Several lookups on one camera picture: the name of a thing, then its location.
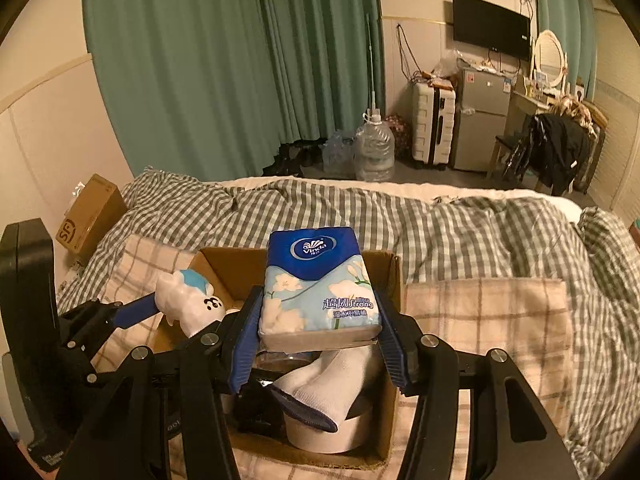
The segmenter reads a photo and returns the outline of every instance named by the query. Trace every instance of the white mirror frame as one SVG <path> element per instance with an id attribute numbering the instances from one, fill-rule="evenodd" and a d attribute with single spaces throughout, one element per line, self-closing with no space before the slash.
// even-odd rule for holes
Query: white mirror frame
<path id="1" fill-rule="evenodd" d="M 551 30 L 543 30 L 538 35 L 536 44 L 533 47 L 533 56 L 531 56 L 531 69 L 529 72 L 529 79 L 531 80 L 533 79 L 533 71 L 535 68 L 538 68 L 538 70 L 540 70 L 540 67 L 537 66 L 537 65 L 540 65 L 540 60 L 537 58 L 536 52 L 538 51 L 540 41 L 544 39 L 551 40 L 552 43 L 555 44 L 556 48 L 558 48 L 558 52 L 560 53 L 560 59 L 561 59 L 560 73 L 558 74 L 558 78 L 556 78 L 553 81 L 549 81 L 548 82 L 549 87 L 555 88 L 560 83 L 562 83 L 562 90 L 564 91 L 564 81 L 566 78 L 566 74 L 568 72 L 568 59 L 567 59 L 566 53 L 564 53 L 564 51 L 562 50 L 562 45 L 560 44 L 558 37 Z"/>

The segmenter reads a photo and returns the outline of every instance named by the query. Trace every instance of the black jacket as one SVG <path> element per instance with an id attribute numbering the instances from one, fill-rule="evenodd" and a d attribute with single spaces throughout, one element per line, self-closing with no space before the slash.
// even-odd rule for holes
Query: black jacket
<path id="1" fill-rule="evenodd" d="M 505 174 L 521 176 L 532 167 L 540 181 L 553 188 L 553 195 L 564 193 L 589 158 L 589 135 L 565 116 L 540 114 L 531 118 L 527 134 L 507 160 Z"/>

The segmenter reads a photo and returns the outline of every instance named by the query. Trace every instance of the green curtain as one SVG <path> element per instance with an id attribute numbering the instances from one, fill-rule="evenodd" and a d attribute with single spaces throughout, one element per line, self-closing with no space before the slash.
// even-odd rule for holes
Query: green curtain
<path id="1" fill-rule="evenodd" d="M 258 175 L 281 142 L 362 123 L 383 97 L 378 0 L 82 0 L 100 92 L 134 172 Z"/>
<path id="2" fill-rule="evenodd" d="M 538 30 L 550 29 L 569 59 L 567 81 L 572 90 L 580 76 L 586 94 L 595 92 L 596 37 L 591 0 L 538 0 Z"/>

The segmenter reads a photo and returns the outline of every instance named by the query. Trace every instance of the vinda tissue package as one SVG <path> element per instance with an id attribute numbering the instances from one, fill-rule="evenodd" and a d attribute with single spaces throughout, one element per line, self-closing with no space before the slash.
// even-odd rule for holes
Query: vinda tissue package
<path id="1" fill-rule="evenodd" d="M 380 313 L 350 227 L 271 234 L 259 332 L 286 353 L 373 343 Z"/>

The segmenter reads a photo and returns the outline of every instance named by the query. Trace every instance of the gray refrigerator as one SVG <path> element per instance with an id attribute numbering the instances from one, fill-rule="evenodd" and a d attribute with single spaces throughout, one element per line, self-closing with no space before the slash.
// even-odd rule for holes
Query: gray refrigerator
<path id="1" fill-rule="evenodd" d="M 455 170 L 487 171 L 495 136 L 504 134 L 511 80 L 471 68 L 462 72 L 451 145 Z"/>

